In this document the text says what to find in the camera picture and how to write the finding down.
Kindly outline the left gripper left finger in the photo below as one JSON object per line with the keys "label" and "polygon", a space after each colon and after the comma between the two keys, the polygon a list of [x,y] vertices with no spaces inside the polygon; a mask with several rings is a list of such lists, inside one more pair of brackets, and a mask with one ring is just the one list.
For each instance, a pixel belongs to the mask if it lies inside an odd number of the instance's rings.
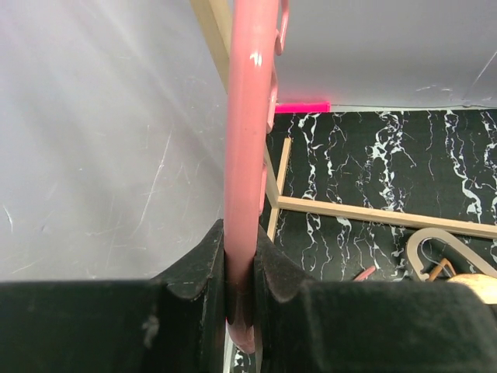
{"label": "left gripper left finger", "polygon": [[3,372],[220,372],[223,223],[149,280],[1,285]]}

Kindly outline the pink curved wire hanger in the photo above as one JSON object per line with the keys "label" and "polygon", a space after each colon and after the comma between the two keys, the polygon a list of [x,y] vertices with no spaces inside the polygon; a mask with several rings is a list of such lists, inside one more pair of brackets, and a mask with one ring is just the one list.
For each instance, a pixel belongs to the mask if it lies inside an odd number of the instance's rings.
{"label": "pink curved wire hanger", "polygon": [[376,271],[375,266],[368,267],[367,269],[363,270],[360,274],[358,274],[356,277],[354,277],[354,281],[365,281],[371,274],[373,274]]}

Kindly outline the pink tape strip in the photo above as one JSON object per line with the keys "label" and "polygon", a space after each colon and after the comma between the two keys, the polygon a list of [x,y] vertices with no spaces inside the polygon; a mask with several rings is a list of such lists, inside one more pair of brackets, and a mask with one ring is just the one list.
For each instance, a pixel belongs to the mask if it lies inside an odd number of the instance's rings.
{"label": "pink tape strip", "polygon": [[275,113],[329,113],[332,109],[330,102],[313,103],[278,103]]}

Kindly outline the wooden hanger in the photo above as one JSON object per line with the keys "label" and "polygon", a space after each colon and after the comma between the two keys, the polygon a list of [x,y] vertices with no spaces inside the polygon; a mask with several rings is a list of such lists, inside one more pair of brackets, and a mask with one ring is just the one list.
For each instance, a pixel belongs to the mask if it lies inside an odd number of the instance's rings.
{"label": "wooden hanger", "polygon": [[458,274],[447,282],[470,288],[485,304],[497,304],[497,279],[485,274]]}

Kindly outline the beige flat plastic hanger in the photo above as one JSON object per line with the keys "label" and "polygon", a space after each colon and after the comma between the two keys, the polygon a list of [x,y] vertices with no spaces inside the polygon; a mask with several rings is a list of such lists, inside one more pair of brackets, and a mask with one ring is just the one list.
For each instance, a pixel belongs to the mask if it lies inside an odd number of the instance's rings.
{"label": "beige flat plastic hanger", "polygon": [[443,254],[457,263],[470,264],[480,274],[496,277],[496,269],[489,262],[455,235],[439,228],[423,228],[413,233],[406,243],[405,254],[415,281],[428,281],[428,264],[441,264]]}

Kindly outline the pink wavy wire hanger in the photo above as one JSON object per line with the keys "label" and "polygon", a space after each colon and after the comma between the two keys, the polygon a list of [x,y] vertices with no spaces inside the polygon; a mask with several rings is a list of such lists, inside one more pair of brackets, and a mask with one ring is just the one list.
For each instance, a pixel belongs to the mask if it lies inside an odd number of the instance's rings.
{"label": "pink wavy wire hanger", "polygon": [[253,261],[269,162],[278,81],[274,58],[283,53],[288,1],[236,1],[228,79],[224,167],[224,252],[228,332],[238,348],[255,351]]}

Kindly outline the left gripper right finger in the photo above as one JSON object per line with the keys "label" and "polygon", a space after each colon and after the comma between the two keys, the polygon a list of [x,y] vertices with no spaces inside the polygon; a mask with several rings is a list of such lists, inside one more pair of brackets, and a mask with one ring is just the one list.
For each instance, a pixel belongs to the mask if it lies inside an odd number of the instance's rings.
{"label": "left gripper right finger", "polygon": [[260,372],[494,372],[496,317],[462,284],[318,281],[259,231]]}

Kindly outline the wooden garment rack frame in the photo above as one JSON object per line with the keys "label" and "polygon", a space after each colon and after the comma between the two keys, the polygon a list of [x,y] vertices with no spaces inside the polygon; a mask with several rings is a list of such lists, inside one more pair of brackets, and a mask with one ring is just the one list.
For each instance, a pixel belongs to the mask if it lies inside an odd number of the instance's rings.
{"label": "wooden garment rack frame", "polygon": [[[209,47],[217,72],[228,93],[234,7],[229,7],[226,1],[192,1],[190,4],[203,32],[203,37]],[[412,228],[436,227],[456,234],[472,235],[489,239],[494,239],[496,237],[496,227],[494,225],[285,197],[282,195],[282,186],[276,182],[267,147],[265,148],[265,151],[264,159],[269,162],[265,199],[268,199],[272,207],[276,209],[281,208],[390,225],[404,225]]]}

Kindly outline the orange plastic curved hanger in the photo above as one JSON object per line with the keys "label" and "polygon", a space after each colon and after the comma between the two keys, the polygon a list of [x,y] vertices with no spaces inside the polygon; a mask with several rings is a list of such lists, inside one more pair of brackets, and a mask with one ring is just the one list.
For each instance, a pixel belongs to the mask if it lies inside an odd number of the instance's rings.
{"label": "orange plastic curved hanger", "polygon": [[452,263],[447,258],[443,258],[429,273],[428,281],[435,281],[442,272],[446,272],[449,278],[457,274]]}

